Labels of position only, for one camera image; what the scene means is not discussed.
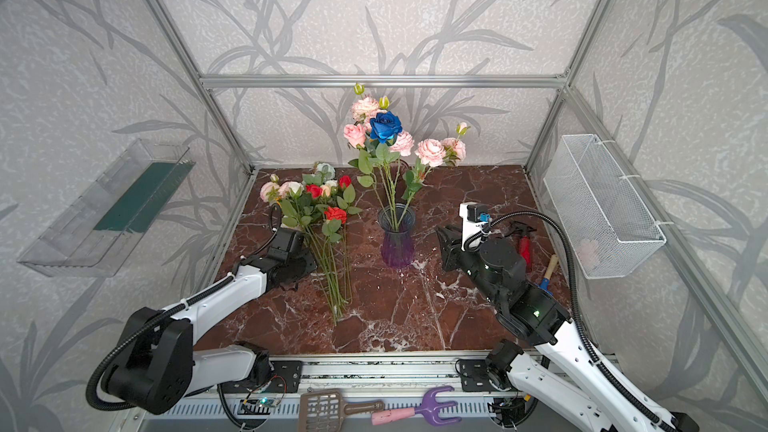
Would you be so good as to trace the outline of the purple glass vase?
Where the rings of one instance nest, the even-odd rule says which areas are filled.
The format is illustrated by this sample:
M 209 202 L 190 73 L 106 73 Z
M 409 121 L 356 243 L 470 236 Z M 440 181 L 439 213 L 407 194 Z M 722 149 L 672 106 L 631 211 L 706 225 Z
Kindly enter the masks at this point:
M 415 253 L 412 237 L 416 222 L 414 212 L 398 203 L 394 210 L 390 206 L 383 208 L 377 221 L 384 234 L 380 246 L 384 264 L 395 269 L 409 266 Z

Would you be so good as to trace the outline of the pink flower stem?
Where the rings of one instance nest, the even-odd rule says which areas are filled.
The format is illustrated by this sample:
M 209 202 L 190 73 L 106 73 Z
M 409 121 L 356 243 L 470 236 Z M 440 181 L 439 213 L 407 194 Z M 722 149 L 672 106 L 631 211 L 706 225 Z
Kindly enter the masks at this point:
M 389 99 L 387 97 L 375 98 L 372 95 L 367 94 L 362 84 L 356 84 L 354 87 L 354 92 L 357 95 L 357 98 L 350 107 L 350 115 L 352 118 L 351 124 L 363 123 L 366 126 L 367 133 L 369 136 L 371 131 L 371 127 L 369 125 L 370 119 L 373 118 L 378 112 L 381 112 L 383 110 L 390 111 Z M 357 158 L 356 151 L 354 149 L 351 149 L 349 145 L 348 145 L 348 148 L 354 153 L 353 159 L 356 159 Z
M 405 172 L 405 191 L 401 199 L 404 201 L 405 210 L 393 213 L 394 228 L 400 229 L 404 222 L 405 214 L 416 193 L 424 186 L 427 175 L 440 166 L 457 166 L 466 159 L 467 149 L 462 138 L 471 129 L 467 122 L 460 122 L 455 129 L 453 137 L 444 139 L 424 139 L 418 143 L 412 135 L 400 130 L 395 136 L 394 143 L 389 146 L 389 151 L 397 153 L 400 157 L 416 155 L 415 162 Z
M 347 140 L 349 147 L 357 153 L 357 158 L 353 159 L 351 164 L 360 172 L 358 182 L 364 188 L 370 189 L 377 198 L 381 208 L 384 208 L 386 203 L 379 190 L 375 168 L 372 165 L 372 154 L 368 148 L 370 140 L 366 126 L 363 123 L 347 124 L 344 126 L 343 136 Z

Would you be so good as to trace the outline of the blue rose stem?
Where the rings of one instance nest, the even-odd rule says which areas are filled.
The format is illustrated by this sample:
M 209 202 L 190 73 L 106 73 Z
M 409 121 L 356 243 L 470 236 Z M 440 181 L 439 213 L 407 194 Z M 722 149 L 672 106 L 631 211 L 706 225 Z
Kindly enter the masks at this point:
M 383 186 L 386 196 L 383 204 L 389 206 L 389 228 L 393 232 L 398 232 L 400 219 L 397 212 L 396 186 L 399 175 L 392 172 L 392 165 L 397 164 L 401 158 L 401 153 L 394 149 L 394 145 L 398 135 L 403 131 L 402 124 L 395 114 L 383 110 L 370 119 L 369 125 L 371 127 L 367 145 L 369 162 Z

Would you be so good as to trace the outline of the dark red glass vase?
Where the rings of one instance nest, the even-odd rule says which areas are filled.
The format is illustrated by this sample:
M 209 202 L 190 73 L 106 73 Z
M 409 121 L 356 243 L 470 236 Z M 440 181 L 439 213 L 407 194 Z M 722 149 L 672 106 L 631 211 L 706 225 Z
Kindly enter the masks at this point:
M 407 188 L 405 173 L 408 164 L 403 160 L 391 162 L 378 168 L 377 177 L 381 189 L 381 203 L 384 207 L 396 203 L 403 203 L 404 193 Z

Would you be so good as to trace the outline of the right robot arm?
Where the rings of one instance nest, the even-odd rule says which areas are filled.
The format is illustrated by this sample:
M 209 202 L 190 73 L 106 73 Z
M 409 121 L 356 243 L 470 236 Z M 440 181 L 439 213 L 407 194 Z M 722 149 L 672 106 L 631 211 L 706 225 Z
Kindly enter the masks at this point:
M 671 412 L 635 386 L 590 341 L 578 293 L 565 307 L 526 276 L 513 244 L 492 236 L 500 224 L 486 206 L 463 203 L 460 227 L 436 228 L 442 267 L 460 270 L 493 307 L 496 320 L 541 356 L 514 342 L 499 343 L 486 359 L 501 390 L 516 389 L 544 403 L 581 431 L 696 431 L 695 420 Z

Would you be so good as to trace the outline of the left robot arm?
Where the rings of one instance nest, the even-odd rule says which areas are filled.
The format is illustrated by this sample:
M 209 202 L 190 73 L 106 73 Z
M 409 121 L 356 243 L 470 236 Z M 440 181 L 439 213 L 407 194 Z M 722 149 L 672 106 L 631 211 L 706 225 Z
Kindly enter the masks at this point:
M 296 285 L 315 269 L 303 233 L 279 228 L 264 254 L 240 260 L 211 286 L 164 309 L 139 309 L 89 378 L 88 405 L 100 411 L 138 407 L 160 415 L 214 386 L 268 383 L 272 367 L 266 349 L 247 343 L 202 351 L 195 346 L 241 306 Z

